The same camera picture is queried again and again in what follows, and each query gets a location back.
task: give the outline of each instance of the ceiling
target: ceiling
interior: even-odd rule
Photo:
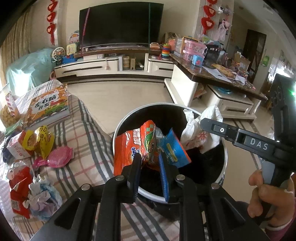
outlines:
[[[282,18],[263,0],[234,0],[234,13],[250,24],[273,30],[285,47],[285,55],[296,66],[296,40]]]

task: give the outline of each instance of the black trash can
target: black trash can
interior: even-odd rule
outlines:
[[[144,122],[152,120],[159,127],[164,135],[167,135],[171,128],[180,139],[183,130],[186,127],[187,120],[183,112],[184,109],[192,110],[194,118],[200,113],[197,111],[177,104],[155,103],[139,107],[127,114],[118,124],[113,136],[113,152],[115,148],[115,137],[123,134],[125,131],[139,128]],[[223,184],[224,174],[227,166],[227,150],[224,141],[214,149],[201,154],[198,148],[187,151],[192,163],[179,168],[179,172],[195,183],[208,185],[216,182]],[[148,204],[161,215],[171,220],[177,220],[179,217],[179,204],[168,204],[163,195],[160,174],[149,168],[141,170],[140,185],[138,197]]]

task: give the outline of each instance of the flat screen tv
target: flat screen tv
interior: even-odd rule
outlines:
[[[80,10],[80,45],[88,9]],[[83,46],[158,42],[163,4],[118,2],[90,8]]]

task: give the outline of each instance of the screw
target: screw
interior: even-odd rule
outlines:
[[[89,185],[89,184],[83,184],[82,187],[81,187],[81,189],[83,191],[86,191],[86,190],[89,190],[90,187],[91,187],[91,185]]]
[[[218,183],[212,183],[211,184],[211,188],[212,189],[219,189],[220,188],[220,185]]]
[[[183,181],[185,179],[185,176],[182,175],[182,174],[179,174],[176,176],[176,179],[179,180],[179,181]]]
[[[118,176],[115,177],[115,179],[117,181],[122,181],[124,179],[124,176],[123,175],[118,175]]]

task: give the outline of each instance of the teal plastic sheet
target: teal plastic sheet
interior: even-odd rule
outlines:
[[[55,63],[52,63],[52,51],[51,48],[45,48],[27,54],[7,68],[6,80],[13,95],[22,96],[49,80],[55,67]]]

